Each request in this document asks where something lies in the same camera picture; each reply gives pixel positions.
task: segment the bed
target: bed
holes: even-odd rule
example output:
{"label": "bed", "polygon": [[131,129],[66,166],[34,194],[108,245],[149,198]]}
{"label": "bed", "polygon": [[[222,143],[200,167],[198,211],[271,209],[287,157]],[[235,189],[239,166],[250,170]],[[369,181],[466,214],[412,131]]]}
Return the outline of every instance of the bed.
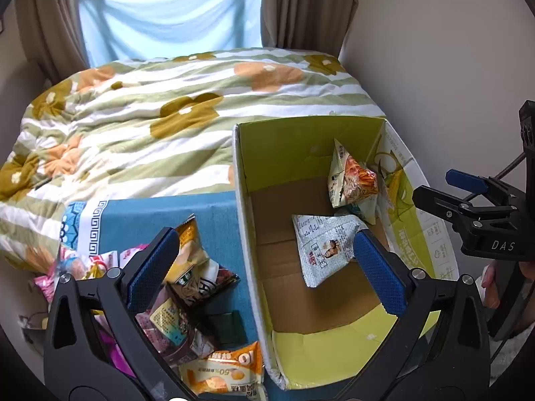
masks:
{"label": "bed", "polygon": [[45,272],[73,201],[233,190],[232,128],[304,115],[383,116],[330,55],[235,49],[117,61],[26,109],[0,170],[0,253]]}

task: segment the screw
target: screw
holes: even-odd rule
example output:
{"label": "screw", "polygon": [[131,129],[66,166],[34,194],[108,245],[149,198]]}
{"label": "screw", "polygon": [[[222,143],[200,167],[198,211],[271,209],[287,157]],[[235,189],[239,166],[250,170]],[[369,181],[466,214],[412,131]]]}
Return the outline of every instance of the screw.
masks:
{"label": "screw", "polygon": [[111,269],[108,270],[108,272],[106,273],[106,276],[108,276],[111,279],[115,279],[120,274],[121,274],[121,269],[120,268],[112,267]]}
{"label": "screw", "polygon": [[466,285],[472,285],[473,277],[468,274],[463,274],[463,283],[465,283]]}
{"label": "screw", "polygon": [[425,278],[425,271],[421,268],[415,268],[412,273],[413,277],[418,280],[422,280]]}
{"label": "screw", "polygon": [[65,273],[63,276],[60,277],[60,283],[67,283],[71,279],[72,279],[71,274]]}

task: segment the cartoon figure on package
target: cartoon figure on package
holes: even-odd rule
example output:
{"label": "cartoon figure on package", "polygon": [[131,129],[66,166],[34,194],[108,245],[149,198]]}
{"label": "cartoon figure on package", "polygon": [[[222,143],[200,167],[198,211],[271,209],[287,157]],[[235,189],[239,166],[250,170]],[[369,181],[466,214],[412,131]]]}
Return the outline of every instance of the cartoon figure on package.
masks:
{"label": "cartoon figure on package", "polygon": [[328,258],[338,254],[339,251],[340,251],[340,243],[338,242],[338,239],[331,239],[331,240],[329,240],[328,249],[325,252],[324,257],[326,257],[328,259]]}

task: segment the yellow snack package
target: yellow snack package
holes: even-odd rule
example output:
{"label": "yellow snack package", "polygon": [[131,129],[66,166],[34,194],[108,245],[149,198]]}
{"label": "yellow snack package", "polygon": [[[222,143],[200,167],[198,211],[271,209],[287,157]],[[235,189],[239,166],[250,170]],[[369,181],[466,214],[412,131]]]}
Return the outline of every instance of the yellow snack package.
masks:
{"label": "yellow snack package", "polygon": [[215,351],[179,367],[181,379],[196,395],[245,395],[251,400],[267,401],[262,381],[264,362],[258,342],[236,351]]}
{"label": "yellow snack package", "polygon": [[190,215],[182,225],[176,227],[176,231],[180,237],[180,251],[165,276],[165,281],[172,285],[193,267],[209,259],[208,254],[202,248],[194,214]]}

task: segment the black cable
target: black cable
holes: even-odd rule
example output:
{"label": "black cable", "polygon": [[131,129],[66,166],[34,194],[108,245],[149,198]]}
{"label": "black cable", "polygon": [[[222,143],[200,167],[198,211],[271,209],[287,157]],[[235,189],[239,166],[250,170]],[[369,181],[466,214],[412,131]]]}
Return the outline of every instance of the black cable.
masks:
{"label": "black cable", "polygon": [[[509,173],[511,173],[515,167],[517,167],[523,160],[524,158],[526,158],[526,153],[525,152],[522,152],[518,157],[516,157],[511,163],[509,163],[505,169],[503,169],[501,172],[499,172],[495,177],[494,179],[502,179],[503,177],[509,175]],[[469,194],[468,196],[466,196],[463,200],[465,202],[469,202],[471,201],[473,198],[475,198],[476,196],[479,196],[478,194],[475,194],[475,193],[472,193],[472,194]]]}
{"label": "black cable", "polygon": [[513,333],[514,329],[515,329],[515,326],[517,325],[518,323],[518,320],[520,320],[520,318],[522,317],[522,314],[524,313],[525,309],[526,309],[526,306],[528,305],[528,302],[530,301],[531,299],[531,296],[533,295],[533,291],[535,290],[535,281],[531,284],[531,288],[530,288],[530,291],[528,292],[528,295],[526,296],[525,300],[524,300],[524,304],[522,305],[522,310],[521,312],[518,314],[518,317],[516,318],[516,321],[515,323],[511,326],[511,328],[509,329],[509,332],[507,333],[507,335],[505,336],[505,338],[503,339],[503,341],[501,342],[501,344],[498,346],[498,349],[496,351],[494,351],[494,354],[492,355],[491,357],[491,363],[494,362],[494,359],[496,359],[496,357],[498,356],[498,354],[500,353],[501,349],[504,347],[505,345],[505,342],[507,342],[509,340],[509,336],[511,336],[511,333]]}

